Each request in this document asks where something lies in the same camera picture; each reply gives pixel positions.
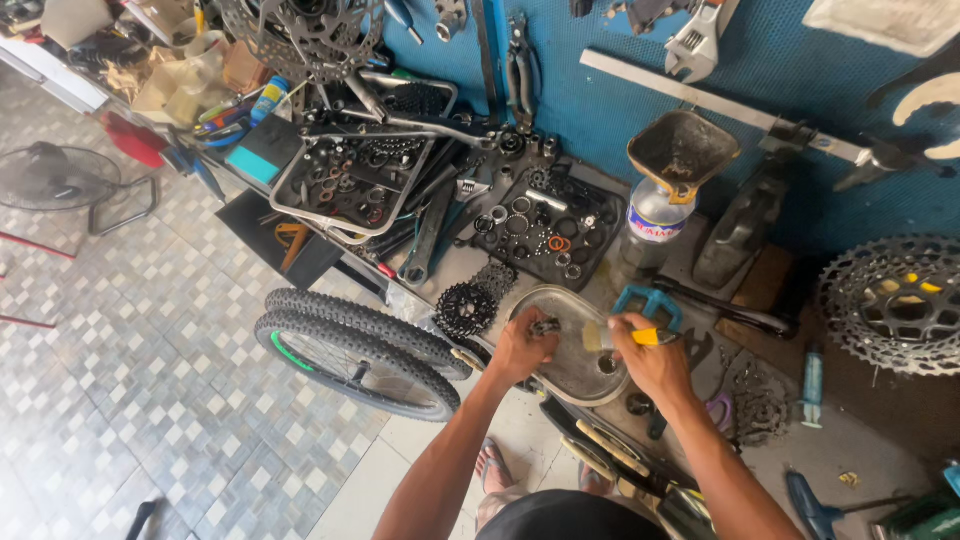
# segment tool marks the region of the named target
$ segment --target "red cloth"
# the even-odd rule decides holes
[[[135,126],[115,112],[107,112],[100,119],[113,145],[120,152],[148,167],[162,167],[160,150],[170,146],[166,140],[141,126]]]

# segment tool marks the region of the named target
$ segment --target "hand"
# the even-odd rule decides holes
[[[656,347],[637,344],[631,332],[656,325],[636,313],[614,315],[608,323],[617,350],[613,356],[623,358],[630,377],[657,407],[664,409],[697,399],[690,382],[683,341]]]
[[[539,307],[527,307],[500,334],[487,372],[511,386],[527,380],[542,362],[549,362],[560,337],[555,333],[534,336],[530,325],[546,319]]]

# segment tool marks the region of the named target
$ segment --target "pliers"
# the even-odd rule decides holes
[[[527,42],[527,17],[519,10],[511,10],[510,45],[507,48],[507,105],[514,112],[516,130],[522,135],[533,132],[537,114],[536,96],[540,93],[540,67],[537,55]]]
[[[703,0],[690,22],[666,42],[666,72],[676,75],[689,69],[684,77],[686,85],[703,81],[720,62],[717,21],[723,3],[724,0]]]

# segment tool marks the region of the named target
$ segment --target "blue wall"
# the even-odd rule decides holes
[[[559,134],[570,154],[636,183],[642,177],[626,155],[627,141],[678,100],[580,65],[581,52],[593,48],[641,67],[662,72],[661,44],[602,29],[601,12],[609,0],[595,0],[593,13],[569,16],[567,0],[493,0],[497,13],[522,8],[528,37],[540,56],[543,92],[536,128]],[[861,132],[881,138],[931,133],[941,142],[960,136],[960,112],[939,119],[918,112],[901,129],[890,118],[902,89],[880,110],[867,110],[875,88],[919,61],[859,39],[806,28],[801,20],[812,0],[742,0],[720,43],[720,65],[697,86],[794,121],[806,119],[831,135],[853,139]],[[425,39],[418,47],[389,19],[384,39],[396,63],[424,76],[459,85],[461,99],[487,112],[476,24],[450,43],[437,39],[432,0],[407,0]],[[497,20],[506,40],[506,21]],[[728,118],[704,112],[733,134],[741,156],[702,191],[701,211],[719,217],[737,189],[759,163],[756,144],[762,133]],[[960,233],[960,180],[942,180],[923,170],[891,175],[876,184],[833,193],[851,167],[815,151],[804,153],[810,169],[793,183],[773,240],[796,253],[836,252],[897,233]],[[960,160],[944,163],[960,167]]]

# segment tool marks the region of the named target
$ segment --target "cassette sprocket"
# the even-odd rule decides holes
[[[960,373],[960,241],[905,235],[849,250],[817,293],[828,333],[850,354],[900,373]]]

